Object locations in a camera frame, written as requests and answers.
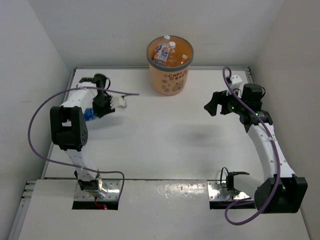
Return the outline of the small bottle blue label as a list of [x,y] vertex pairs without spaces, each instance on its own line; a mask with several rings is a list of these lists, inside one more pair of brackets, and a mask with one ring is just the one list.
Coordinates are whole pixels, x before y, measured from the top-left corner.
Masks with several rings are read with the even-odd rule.
[[84,120],[86,122],[97,119],[97,115],[94,113],[93,108],[87,108],[83,113]]

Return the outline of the clear bottle green label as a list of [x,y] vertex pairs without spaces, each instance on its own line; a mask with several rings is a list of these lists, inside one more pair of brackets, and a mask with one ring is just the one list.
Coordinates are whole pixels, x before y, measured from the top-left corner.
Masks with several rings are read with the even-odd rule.
[[187,55],[183,54],[182,57],[177,62],[178,66],[180,67],[180,66],[184,65],[185,63],[187,63],[188,62],[188,58],[189,57]]

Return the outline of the clear square bottle white cap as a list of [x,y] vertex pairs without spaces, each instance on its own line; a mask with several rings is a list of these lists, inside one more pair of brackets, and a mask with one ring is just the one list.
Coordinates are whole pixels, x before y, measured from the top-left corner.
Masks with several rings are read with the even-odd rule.
[[166,66],[169,68],[175,68],[179,66],[178,52],[176,50],[176,43],[174,41],[169,42],[170,51],[166,61]]

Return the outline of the clear bottle orange white label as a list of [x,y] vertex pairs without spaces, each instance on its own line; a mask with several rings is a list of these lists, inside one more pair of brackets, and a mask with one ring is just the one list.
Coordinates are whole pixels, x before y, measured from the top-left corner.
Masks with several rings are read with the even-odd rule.
[[153,62],[159,66],[165,66],[168,60],[169,52],[171,50],[170,38],[169,35],[164,35],[155,49]]

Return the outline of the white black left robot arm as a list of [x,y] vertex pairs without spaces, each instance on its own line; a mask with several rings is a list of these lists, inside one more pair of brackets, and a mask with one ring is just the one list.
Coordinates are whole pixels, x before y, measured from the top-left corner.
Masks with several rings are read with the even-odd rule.
[[89,133],[86,118],[95,120],[115,112],[113,97],[106,92],[110,79],[101,73],[83,77],[74,93],[60,106],[50,109],[50,130],[52,142],[59,146],[74,165],[74,175],[80,189],[87,193],[105,194],[100,174],[91,172],[90,161],[84,147]]

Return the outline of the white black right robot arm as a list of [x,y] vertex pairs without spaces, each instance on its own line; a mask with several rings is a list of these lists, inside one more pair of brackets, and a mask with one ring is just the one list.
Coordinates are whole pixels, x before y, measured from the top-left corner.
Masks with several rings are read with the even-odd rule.
[[270,114],[262,110],[262,98],[265,88],[253,83],[243,86],[240,97],[228,90],[216,91],[212,99],[204,106],[211,115],[235,113],[252,140],[262,165],[264,180],[259,182],[245,171],[228,172],[224,188],[227,191],[243,191],[253,198],[255,207],[260,210],[271,193],[272,199],[263,211],[265,214],[297,213],[308,183],[304,177],[298,177],[289,166],[275,136],[273,120]]

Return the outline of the orange capybara waste bin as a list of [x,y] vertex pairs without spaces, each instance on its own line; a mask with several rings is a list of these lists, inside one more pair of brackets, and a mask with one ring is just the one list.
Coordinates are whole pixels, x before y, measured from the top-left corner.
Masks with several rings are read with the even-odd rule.
[[160,94],[172,96],[180,93],[187,81],[189,67],[194,58],[194,48],[182,37],[170,35],[169,42],[176,43],[176,51],[178,53],[178,61],[182,55],[188,56],[188,61],[181,66],[167,67],[157,65],[153,62],[155,49],[163,36],[154,39],[149,43],[146,50],[146,58],[149,64],[150,79],[153,88]]

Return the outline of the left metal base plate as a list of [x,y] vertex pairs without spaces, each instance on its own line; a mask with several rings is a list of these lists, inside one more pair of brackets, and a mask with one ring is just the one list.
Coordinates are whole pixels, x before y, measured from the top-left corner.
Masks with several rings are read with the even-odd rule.
[[87,186],[81,186],[78,182],[74,192],[75,201],[117,201],[120,195],[120,182],[117,180],[99,179]]

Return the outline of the metal base plate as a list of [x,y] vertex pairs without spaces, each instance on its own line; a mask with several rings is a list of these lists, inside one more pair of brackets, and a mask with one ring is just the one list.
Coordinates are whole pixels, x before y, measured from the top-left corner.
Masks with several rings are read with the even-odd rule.
[[236,200],[249,199],[252,200],[243,191],[228,191],[222,187],[219,180],[207,181],[208,198],[210,202],[232,202]]
[[117,180],[99,179],[87,186],[81,186],[78,182],[74,192],[75,201],[117,201],[120,195],[120,182]]

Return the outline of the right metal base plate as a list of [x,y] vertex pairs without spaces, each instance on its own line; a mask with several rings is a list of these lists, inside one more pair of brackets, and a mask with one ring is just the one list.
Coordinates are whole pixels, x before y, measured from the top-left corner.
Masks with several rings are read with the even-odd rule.
[[249,199],[252,200],[243,191],[228,191],[222,187],[219,180],[207,181],[208,198],[210,202],[232,202],[236,200]]

